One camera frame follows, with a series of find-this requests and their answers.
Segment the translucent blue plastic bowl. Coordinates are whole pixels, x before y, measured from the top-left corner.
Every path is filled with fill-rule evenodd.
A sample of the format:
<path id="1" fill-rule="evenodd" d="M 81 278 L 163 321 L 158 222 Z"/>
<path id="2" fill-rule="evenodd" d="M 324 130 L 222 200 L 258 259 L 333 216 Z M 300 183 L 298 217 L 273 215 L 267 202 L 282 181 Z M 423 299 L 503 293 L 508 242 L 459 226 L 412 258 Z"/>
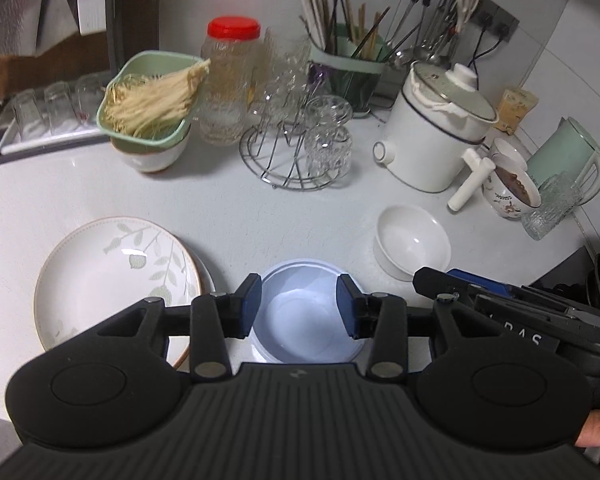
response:
<path id="1" fill-rule="evenodd" d="M 338 266 L 281 262 L 262 276 L 261 305 L 249 338 L 254 358 L 274 364 L 344 363 L 364 341 L 349 337 L 336 303 Z"/>

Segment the white plastic bowl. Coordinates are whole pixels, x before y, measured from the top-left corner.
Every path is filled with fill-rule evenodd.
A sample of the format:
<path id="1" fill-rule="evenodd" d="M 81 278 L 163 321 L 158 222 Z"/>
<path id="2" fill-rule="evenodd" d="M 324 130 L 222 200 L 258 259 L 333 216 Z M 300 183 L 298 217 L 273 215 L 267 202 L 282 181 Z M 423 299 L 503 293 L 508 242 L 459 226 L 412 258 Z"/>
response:
<path id="1" fill-rule="evenodd" d="M 448 270 L 452 247 L 442 224 L 426 209 L 393 205 L 377 219 L 373 253 L 388 275 L 409 282 L 424 266 Z"/>

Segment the textured glass cup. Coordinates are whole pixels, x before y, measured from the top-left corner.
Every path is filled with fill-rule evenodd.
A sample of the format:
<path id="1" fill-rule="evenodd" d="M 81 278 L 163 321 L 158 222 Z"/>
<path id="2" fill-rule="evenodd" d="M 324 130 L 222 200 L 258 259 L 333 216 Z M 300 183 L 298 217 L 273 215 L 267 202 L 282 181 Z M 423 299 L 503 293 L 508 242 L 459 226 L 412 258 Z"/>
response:
<path id="1" fill-rule="evenodd" d="M 579 185 L 566 174 L 554 174 L 539 188 L 541 205 L 521 217 L 521 224 L 532 240 L 542 240 L 558 226 L 581 200 Z"/>

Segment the green electric kettle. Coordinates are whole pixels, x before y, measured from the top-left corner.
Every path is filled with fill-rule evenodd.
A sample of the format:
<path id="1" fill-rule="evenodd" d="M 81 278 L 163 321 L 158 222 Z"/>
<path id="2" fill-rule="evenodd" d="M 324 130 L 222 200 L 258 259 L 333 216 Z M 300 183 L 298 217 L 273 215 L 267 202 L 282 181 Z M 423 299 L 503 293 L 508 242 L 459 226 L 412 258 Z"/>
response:
<path id="1" fill-rule="evenodd" d="M 540 186 L 563 172 L 581 191 L 580 205 L 600 192 L 600 147 L 572 117 L 562 118 L 558 128 L 528 159 L 528 175 Z"/>

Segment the white ceramic bowl brown base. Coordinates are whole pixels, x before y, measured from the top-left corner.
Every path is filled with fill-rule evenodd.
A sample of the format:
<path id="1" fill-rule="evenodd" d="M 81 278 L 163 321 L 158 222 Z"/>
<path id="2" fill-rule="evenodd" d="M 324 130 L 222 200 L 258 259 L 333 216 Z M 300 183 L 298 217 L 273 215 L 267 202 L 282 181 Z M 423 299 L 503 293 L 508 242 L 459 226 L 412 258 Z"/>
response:
<path id="1" fill-rule="evenodd" d="M 172 166 L 181 157 L 187 148 L 189 131 L 190 128 L 187 128 L 183 139 L 172 148 L 151 148 L 119 139 L 111 139 L 110 144 L 125 166 L 142 174 L 156 174 Z"/>

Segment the inverted crystal glass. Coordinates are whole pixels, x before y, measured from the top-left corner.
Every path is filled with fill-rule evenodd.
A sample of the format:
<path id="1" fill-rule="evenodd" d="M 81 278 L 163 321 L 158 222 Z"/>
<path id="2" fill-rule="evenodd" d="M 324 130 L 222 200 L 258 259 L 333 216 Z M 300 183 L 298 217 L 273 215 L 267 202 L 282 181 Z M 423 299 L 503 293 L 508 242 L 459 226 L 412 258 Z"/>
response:
<path id="1" fill-rule="evenodd" d="M 352 138 L 346 123 L 352 106 L 340 96 L 316 96 L 304 109 L 306 170 L 311 178 L 338 180 L 351 167 Z"/>

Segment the white electric cooking pot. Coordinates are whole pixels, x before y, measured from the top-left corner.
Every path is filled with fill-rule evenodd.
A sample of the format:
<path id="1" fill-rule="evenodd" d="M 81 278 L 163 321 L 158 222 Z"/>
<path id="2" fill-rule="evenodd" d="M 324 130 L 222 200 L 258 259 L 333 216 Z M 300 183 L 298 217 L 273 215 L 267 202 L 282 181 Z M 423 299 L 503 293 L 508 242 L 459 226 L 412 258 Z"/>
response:
<path id="1" fill-rule="evenodd" d="M 473 70 L 415 61 L 373 156 L 401 182 L 426 193 L 445 191 L 468 168 L 469 176 L 448 201 L 457 212 L 495 170 L 477 148 L 497 122 L 498 111 L 479 92 Z"/>

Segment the green colander basket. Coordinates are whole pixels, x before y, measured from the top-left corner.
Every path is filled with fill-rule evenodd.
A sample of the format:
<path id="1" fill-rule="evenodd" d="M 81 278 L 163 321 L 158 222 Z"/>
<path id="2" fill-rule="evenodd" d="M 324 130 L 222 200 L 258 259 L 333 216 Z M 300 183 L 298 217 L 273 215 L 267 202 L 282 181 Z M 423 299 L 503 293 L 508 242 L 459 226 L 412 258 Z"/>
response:
<path id="1" fill-rule="evenodd" d="M 110 138 L 166 150 L 187 131 L 211 62 L 147 50 L 124 64 L 105 89 L 97 127 Z"/>

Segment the green utensil holder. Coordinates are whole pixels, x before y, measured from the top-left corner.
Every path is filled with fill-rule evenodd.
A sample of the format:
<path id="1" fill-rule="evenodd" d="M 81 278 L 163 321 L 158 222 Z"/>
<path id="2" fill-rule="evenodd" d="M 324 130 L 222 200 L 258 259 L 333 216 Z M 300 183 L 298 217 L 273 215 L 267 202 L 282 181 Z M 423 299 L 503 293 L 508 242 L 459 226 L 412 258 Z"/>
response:
<path id="1" fill-rule="evenodd" d="M 380 25 L 387 9 L 367 17 L 365 4 L 351 0 L 300 0 L 300 20 L 310 43 L 310 74 L 355 114 L 366 115 L 385 71 L 389 46 Z"/>

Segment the drinking glass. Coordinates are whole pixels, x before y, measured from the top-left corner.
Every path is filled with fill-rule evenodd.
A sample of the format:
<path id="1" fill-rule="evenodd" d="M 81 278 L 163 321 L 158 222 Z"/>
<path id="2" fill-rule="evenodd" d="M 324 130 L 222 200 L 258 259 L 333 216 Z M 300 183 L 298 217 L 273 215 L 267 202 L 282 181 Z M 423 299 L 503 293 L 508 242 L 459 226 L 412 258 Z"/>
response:
<path id="1" fill-rule="evenodd" d="M 76 99 L 81 117 L 94 124 L 99 105 L 104 99 L 106 82 L 100 73 L 81 76 L 76 82 Z"/>
<path id="2" fill-rule="evenodd" d="M 79 119 L 74 110 L 70 87 L 65 81 L 57 81 L 44 90 L 44 100 L 50 122 L 50 131 L 61 134 L 76 131 Z"/>
<path id="3" fill-rule="evenodd" d="M 46 133 L 46 122 L 38 108 L 38 101 L 32 89 L 24 90 L 14 96 L 12 108 L 21 140 L 38 139 Z"/>

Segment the white tray under glasses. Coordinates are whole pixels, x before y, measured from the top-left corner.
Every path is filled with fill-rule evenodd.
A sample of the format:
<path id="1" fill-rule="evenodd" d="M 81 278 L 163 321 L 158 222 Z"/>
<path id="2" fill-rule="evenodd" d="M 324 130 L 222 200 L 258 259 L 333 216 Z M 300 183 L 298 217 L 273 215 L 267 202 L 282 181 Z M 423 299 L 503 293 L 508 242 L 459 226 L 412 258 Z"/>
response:
<path id="1" fill-rule="evenodd" d="M 90 122 L 67 119 L 53 130 L 44 115 L 42 122 L 27 125 L 21 130 L 13 119 L 1 138 L 0 156 L 30 156 L 108 141 L 109 136 Z"/>

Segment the red lid glass jar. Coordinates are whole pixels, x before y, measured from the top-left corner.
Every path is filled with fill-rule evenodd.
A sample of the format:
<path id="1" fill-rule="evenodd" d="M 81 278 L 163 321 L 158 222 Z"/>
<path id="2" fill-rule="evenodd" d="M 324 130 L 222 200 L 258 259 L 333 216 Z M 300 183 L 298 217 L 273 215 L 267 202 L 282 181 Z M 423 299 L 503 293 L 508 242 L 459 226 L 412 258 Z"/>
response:
<path id="1" fill-rule="evenodd" d="M 200 96 L 198 122 L 201 137 L 212 145 L 233 145 L 245 130 L 260 35 L 260 23 L 248 16 L 223 15 L 208 23 L 200 55 L 211 64 Z"/>

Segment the drinking glass left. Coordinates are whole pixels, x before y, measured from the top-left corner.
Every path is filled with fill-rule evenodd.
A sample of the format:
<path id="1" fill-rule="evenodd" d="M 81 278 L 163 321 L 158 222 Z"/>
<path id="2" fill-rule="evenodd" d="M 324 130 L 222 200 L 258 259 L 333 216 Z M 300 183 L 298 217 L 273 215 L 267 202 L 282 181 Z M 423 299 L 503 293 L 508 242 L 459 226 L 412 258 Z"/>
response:
<path id="1" fill-rule="evenodd" d="M 46 133 L 46 122 L 38 108 L 38 101 L 32 89 L 24 90 L 14 96 L 12 108 L 21 140 L 38 139 Z"/>

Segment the black metal shelf rack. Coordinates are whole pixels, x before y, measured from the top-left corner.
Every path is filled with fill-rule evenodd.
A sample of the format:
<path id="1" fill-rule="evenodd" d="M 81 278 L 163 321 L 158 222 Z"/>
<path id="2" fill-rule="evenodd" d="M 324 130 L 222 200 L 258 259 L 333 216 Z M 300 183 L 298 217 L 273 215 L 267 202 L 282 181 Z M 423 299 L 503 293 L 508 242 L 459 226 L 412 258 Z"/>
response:
<path id="1" fill-rule="evenodd" d="M 158 44 L 159 0 L 0 0 L 0 141 L 18 93 L 32 89 L 44 116 L 46 87 L 96 73 L 106 82 Z"/>

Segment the wall power socket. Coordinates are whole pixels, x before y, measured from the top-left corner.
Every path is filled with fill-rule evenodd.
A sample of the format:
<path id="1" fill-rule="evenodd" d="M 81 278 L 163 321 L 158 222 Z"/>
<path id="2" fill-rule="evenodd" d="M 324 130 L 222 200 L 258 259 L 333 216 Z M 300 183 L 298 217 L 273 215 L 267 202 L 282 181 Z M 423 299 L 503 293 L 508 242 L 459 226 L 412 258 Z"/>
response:
<path id="1" fill-rule="evenodd" d="M 470 21 L 505 42 L 509 42 L 519 25 L 518 18 L 492 0 L 479 0 Z"/>

